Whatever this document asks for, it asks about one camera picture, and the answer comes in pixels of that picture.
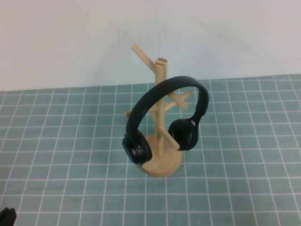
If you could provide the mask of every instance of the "round wooden base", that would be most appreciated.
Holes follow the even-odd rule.
[[[161,156],[154,153],[155,135],[146,137],[152,150],[152,159],[141,166],[141,169],[155,177],[165,177],[173,174],[181,165],[183,152],[177,151],[164,139],[164,151]]]

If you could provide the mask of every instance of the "headband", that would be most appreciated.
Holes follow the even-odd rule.
[[[126,132],[129,138],[132,139],[135,137],[141,120],[155,103],[157,103],[161,98],[165,97],[169,93],[177,89],[189,86],[198,88],[198,101],[196,105],[196,111],[190,118],[190,120],[194,121],[197,126],[201,117],[206,113],[208,107],[208,92],[198,80],[189,76],[177,76],[164,80],[155,87],[151,88],[137,102],[137,104],[132,109],[132,112],[127,121]]]

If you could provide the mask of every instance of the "headphones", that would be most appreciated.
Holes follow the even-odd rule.
[[[138,130],[142,118],[161,98],[177,89],[189,86],[198,88],[196,111],[189,119],[177,119],[173,121],[168,128],[168,133],[180,145],[179,151],[190,150],[197,144],[198,124],[201,117],[207,111],[209,102],[208,92],[199,81],[192,77],[173,77],[162,81],[150,89],[132,109],[127,121],[126,134],[122,139],[122,145],[133,163],[143,165],[152,159],[150,145],[144,135]]]

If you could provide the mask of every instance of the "ear cup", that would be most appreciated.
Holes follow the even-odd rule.
[[[198,141],[198,130],[188,119],[177,119],[171,123],[168,133],[180,145],[180,151],[192,149]]]
[[[125,138],[122,139],[122,145],[129,159],[134,164],[143,165],[144,163],[152,159],[151,148],[146,138],[139,130],[137,131],[135,141],[132,141],[125,134]]]

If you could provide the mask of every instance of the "wooden pole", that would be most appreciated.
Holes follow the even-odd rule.
[[[164,66],[161,63],[158,63],[156,61],[156,73],[155,73],[155,84],[159,84],[164,80]],[[156,107],[158,110],[155,112],[155,142],[156,142],[156,150],[155,153],[158,156],[161,156],[163,154],[163,142],[164,142],[164,137],[160,132],[160,128],[164,127],[165,125],[165,97],[160,99],[156,103]]]

